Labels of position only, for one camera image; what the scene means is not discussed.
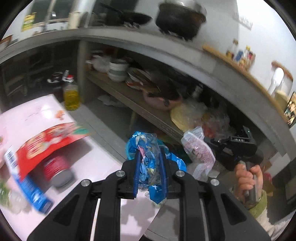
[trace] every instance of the cooking oil bottle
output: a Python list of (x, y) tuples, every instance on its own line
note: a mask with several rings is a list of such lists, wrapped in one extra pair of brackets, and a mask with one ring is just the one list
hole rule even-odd
[(74, 82), (73, 75), (63, 78), (64, 100), (66, 110), (76, 110), (80, 106), (80, 98), (78, 94), (78, 86)]

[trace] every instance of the plastic bag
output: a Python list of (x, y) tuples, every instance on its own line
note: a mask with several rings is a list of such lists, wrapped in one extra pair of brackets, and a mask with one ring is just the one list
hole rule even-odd
[(129, 160), (135, 158), (137, 149), (141, 152), (138, 188), (141, 191), (149, 190), (150, 199), (157, 204), (165, 198), (159, 173), (160, 148), (164, 148), (167, 159), (177, 162), (179, 169), (186, 172), (183, 160), (169, 153), (168, 147), (156, 138), (156, 134), (136, 131), (126, 144), (126, 155)]
[(192, 160), (187, 172), (199, 181), (207, 181), (216, 160), (211, 148), (203, 139), (204, 134), (200, 126), (185, 132), (181, 139), (184, 150)]
[(206, 110), (207, 107), (204, 103), (188, 99), (173, 108), (170, 117), (180, 130), (186, 132), (202, 125), (202, 116)]
[(230, 118), (222, 102), (217, 109), (208, 109), (202, 117), (202, 129), (206, 137), (223, 139), (231, 136)]

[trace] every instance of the finger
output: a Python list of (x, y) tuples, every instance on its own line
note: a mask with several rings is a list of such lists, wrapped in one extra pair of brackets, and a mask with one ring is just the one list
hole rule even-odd
[(253, 174), (246, 171), (246, 170), (238, 170), (235, 173), (237, 179), (239, 179), (240, 177), (248, 177), (248, 178), (253, 178)]
[(237, 164), (235, 166), (235, 171), (238, 171), (238, 170), (245, 170), (246, 169), (246, 166), (244, 164)]
[(249, 190), (253, 189), (253, 187), (254, 186), (250, 185), (250, 184), (242, 184), (239, 186), (239, 189), (242, 191), (245, 191), (245, 190), (249, 191)]
[(262, 171), (261, 171), (261, 168), (260, 168), (259, 165), (253, 166), (253, 167), (250, 169), (250, 172), (253, 173), (254, 175), (256, 175), (257, 178), (263, 176)]
[(250, 185), (255, 185), (256, 181), (253, 180), (252, 178), (249, 177), (241, 177), (238, 179), (238, 184), (242, 185), (242, 184), (250, 184)]

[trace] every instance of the barcode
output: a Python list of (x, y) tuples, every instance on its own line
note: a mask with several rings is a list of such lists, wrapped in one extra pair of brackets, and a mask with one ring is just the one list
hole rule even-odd
[(15, 158), (15, 155), (13, 154), (12, 150), (8, 150), (6, 153), (6, 158), (9, 161), (10, 165), (15, 168), (17, 166), (17, 160)]

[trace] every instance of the pot lid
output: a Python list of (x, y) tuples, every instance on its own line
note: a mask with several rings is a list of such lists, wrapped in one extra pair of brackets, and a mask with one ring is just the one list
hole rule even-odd
[(165, 0), (164, 3), (181, 6), (207, 16), (207, 11), (194, 0)]

